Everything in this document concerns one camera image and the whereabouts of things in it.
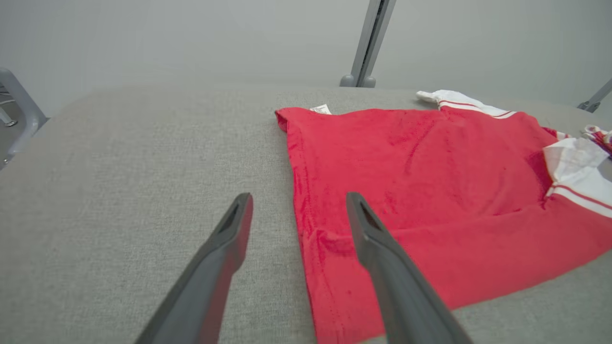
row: gray table surface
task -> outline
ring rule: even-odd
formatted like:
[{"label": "gray table surface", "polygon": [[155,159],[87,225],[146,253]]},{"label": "gray table surface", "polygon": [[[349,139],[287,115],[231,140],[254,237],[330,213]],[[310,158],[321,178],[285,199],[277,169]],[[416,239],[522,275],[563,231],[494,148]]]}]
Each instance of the gray table surface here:
[{"label": "gray table surface", "polygon": [[[220,341],[314,342],[286,134],[274,110],[429,107],[414,93],[151,86],[75,102],[0,173],[0,342],[133,342],[244,191],[255,213]],[[574,135],[586,124],[612,128],[565,106],[480,100]],[[610,179],[612,164],[602,171]],[[608,252],[455,314],[476,343],[609,343],[611,264]]]}]

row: gray wall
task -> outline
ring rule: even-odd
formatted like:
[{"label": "gray wall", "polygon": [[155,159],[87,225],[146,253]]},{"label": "gray wall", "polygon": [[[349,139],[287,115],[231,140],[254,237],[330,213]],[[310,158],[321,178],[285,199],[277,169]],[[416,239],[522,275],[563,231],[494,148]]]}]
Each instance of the gray wall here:
[{"label": "gray wall", "polygon": [[612,78],[612,1],[397,0],[372,76],[577,106]]},{"label": "gray wall", "polygon": [[338,86],[368,0],[1,0],[0,65],[47,116],[120,84]]}]

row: gray metal bracket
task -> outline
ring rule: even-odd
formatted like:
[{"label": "gray metal bracket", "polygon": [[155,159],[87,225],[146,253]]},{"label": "gray metal bracket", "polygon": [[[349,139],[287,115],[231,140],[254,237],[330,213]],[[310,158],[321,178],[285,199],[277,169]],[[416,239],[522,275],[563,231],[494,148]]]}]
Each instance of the gray metal bracket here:
[{"label": "gray metal bracket", "polygon": [[597,91],[597,93],[595,93],[595,95],[591,97],[591,99],[587,100],[586,102],[580,103],[580,105],[578,105],[578,108],[593,113],[599,108],[599,105],[601,105],[602,100],[610,92],[612,92],[612,79],[610,79],[605,85],[603,85],[603,87],[600,88],[599,91]]},{"label": "gray metal bracket", "polygon": [[357,46],[351,73],[342,77],[340,86],[366,87],[376,86],[372,74],[378,51],[383,43],[391,13],[396,0],[370,0],[365,14],[364,26]]},{"label": "gray metal bracket", "polygon": [[49,119],[42,113],[38,105],[32,100],[32,97],[30,97],[15,75],[8,69],[0,68],[0,84],[2,84],[10,96],[15,99],[19,109],[23,112],[23,117],[26,122],[23,133],[15,140],[7,152],[7,156],[4,159],[4,163],[7,163],[17,154],[17,152],[24,149],[29,139],[34,136],[36,131],[38,131],[38,129],[40,129]]}]

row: red garment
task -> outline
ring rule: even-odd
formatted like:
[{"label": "red garment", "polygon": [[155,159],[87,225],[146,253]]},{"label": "red garment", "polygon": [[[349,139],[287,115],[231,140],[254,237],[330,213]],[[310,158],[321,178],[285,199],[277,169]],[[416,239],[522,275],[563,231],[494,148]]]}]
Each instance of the red garment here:
[{"label": "red garment", "polygon": [[[526,113],[451,91],[421,97],[441,109],[276,112],[320,343],[384,333],[354,250],[347,192],[365,197],[450,308],[529,288],[612,247],[612,183],[586,166],[604,158],[568,165],[563,157],[583,142],[558,142]],[[550,145],[555,184],[542,152]]]}]

